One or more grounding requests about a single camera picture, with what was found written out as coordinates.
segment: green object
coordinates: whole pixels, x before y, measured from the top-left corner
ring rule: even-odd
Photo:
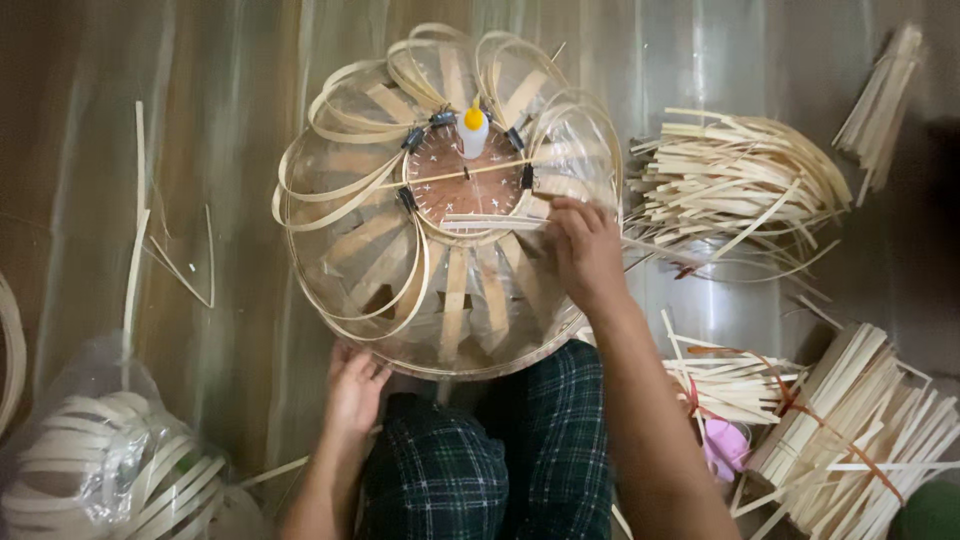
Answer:
[[[890,532],[895,540],[960,538],[960,485],[943,480],[922,485],[897,512]]]

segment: plastic bag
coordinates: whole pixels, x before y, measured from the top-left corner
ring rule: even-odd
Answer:
[[[226,458],[164,409],[120,342],[88,342],[0,453],[2,537],[265,538]]]

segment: person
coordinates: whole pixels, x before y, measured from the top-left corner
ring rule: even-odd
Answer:
[[[323,434],[284,540],[609,538],[608,461],[636,538],[740,537],[627,288],[615,219],[563,198],[550,221],[561,282],[599,355],[567,342],[496,381],[476,417],[395,394],[365,466],[390,371],[338,342]]]

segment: left hand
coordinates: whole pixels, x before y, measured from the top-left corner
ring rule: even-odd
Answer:
[[[333,345],[327,375],[324,437],[357,442],[373,429],[380,408],[380,390],[392,372],[383,368],[377,373],[372,357],[370,351],[353,350],[341,339]]]

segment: hand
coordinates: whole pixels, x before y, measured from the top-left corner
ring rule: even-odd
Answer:
[[[327,375],[324,439],[355,443],[362,441],[376,422],[380,390],[391,371],[377,365],[370,351],[355,351],[338,339],[330,353]]]
[[[631,301],[623,277],[616,219],[592,203],[554,199],[547,238],[557,251],[560,281],[587,317]]]

